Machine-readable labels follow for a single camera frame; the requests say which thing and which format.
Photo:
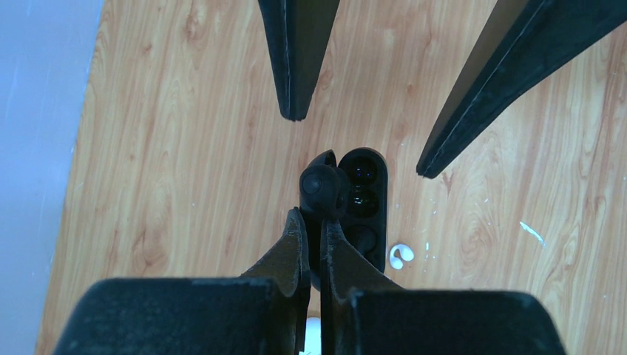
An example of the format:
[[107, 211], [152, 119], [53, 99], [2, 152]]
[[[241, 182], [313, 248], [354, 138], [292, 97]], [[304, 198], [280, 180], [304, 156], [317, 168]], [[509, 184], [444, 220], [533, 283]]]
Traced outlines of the black earbud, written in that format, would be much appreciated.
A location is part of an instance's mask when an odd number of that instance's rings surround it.
[[350, 181], [338, 167], [309, 166], [299, 180], [300, 209], [314, 220], [342, 218], [347, 210]]

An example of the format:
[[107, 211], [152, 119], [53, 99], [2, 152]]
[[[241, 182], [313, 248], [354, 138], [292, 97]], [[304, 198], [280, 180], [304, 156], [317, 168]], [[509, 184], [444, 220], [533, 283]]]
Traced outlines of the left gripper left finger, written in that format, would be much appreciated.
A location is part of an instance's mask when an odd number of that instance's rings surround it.
[[281, 238], [231, 278], [110, 278], [76, 304], [56, 354], [298, 354], [311, 295], [298, 209]]

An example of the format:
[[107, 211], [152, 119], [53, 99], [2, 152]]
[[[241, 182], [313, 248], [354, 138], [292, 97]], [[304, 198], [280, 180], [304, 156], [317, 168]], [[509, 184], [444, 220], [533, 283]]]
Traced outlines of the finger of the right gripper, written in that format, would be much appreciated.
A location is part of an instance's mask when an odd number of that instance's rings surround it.
[[339, 0], [259, 0], [279, 111], [305, 119]]
[[626, 22], [625, 1], [497, 1], [416, 166], [433, 179], [511, 103]]

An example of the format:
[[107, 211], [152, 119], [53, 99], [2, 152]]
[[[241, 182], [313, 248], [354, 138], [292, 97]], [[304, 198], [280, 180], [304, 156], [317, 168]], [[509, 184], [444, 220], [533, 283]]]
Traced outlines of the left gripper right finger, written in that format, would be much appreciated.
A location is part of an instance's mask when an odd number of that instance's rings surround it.
[[564, 354], [542, 304], [517, 291], [410, 290], [374, 268], [336, 221], [320, 240], [324, 354]]

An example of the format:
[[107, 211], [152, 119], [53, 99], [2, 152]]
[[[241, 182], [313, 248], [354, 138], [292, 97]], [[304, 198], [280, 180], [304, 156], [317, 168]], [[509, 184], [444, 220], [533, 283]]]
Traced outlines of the black charging case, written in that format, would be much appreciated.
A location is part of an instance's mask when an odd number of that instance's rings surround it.
[[[388, 170], [384, 158], [376, 150], [362, 147], [349, 151], [340, 161], [333, 150], [323, 152], [307, 166], [325, 164], [343, 170], [350, 181], [348, 205], [339, 219], [348, 242], [376, 269], [383, 272], [387, 248]], [[311, 282], [320, 288], [320, 238], [322, 221], [304, 215]]]

